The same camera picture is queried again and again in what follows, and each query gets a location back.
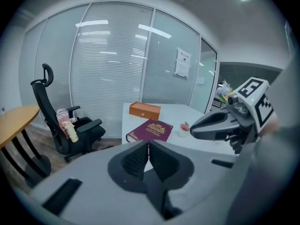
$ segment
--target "office chair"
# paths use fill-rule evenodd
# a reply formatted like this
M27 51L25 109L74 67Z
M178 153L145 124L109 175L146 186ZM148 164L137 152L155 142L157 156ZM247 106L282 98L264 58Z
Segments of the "office chair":
M96 140L101 140L105 130L99 126L102 123L100 119L92 121L88 117L84 117L73 123L79 140L77 142L71 142L70 139L67 139L59 126L56 112L48 99L45 89L53 82L53 71L48 64L44 63L42 67L44 69L44 79L34 80L30 84L32 85L37 104L45 116L45 122L50 128L56 150L59 153L66 155L64 159L66 162L69 162L69 158L78 153L85 154L93 151L91 145ZM78 108L80 108L80 106L67 109L70 118L73 117L73 111Z

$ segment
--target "book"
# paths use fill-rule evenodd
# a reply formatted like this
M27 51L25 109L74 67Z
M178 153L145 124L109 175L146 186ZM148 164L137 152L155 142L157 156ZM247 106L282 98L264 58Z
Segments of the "book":
M162 121L149 119L130 133L126 134L126 140L129 143L138 140L162 140L166 142L172 129L172 125Z

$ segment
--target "white table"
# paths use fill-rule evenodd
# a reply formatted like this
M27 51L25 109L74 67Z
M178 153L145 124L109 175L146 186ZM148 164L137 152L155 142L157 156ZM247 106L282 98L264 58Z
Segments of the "white table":
M143 124L147 119L140 118L129 114L129 107L131 103L123 104L123 118L122 118L122 143L127 143L126 134ZM167 140L177 146L182 146L189 149L235 155L229 142L225 141L209 141L199 140L194 138L191 134L187 137L179 136L180 124L185 121L191 126L204 114L186 105L179 104L153 104L160 106L159 120L170 125L173 125L172 132ZM150 163L146 165L145 171L151 169Z

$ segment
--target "brown box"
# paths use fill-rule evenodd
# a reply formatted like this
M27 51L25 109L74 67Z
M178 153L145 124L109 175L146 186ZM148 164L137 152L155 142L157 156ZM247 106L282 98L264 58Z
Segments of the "brown box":
M129 107L129 114L141 118L158 120L160 107L145 103L135 102Z

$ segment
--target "wooden tabletop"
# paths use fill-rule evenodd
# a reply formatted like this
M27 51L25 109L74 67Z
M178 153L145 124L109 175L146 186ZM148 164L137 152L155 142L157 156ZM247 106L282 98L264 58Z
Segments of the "wooden tabletop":
M0 149L26 128L38 115L38 105L28 105L10 110L0 116Z

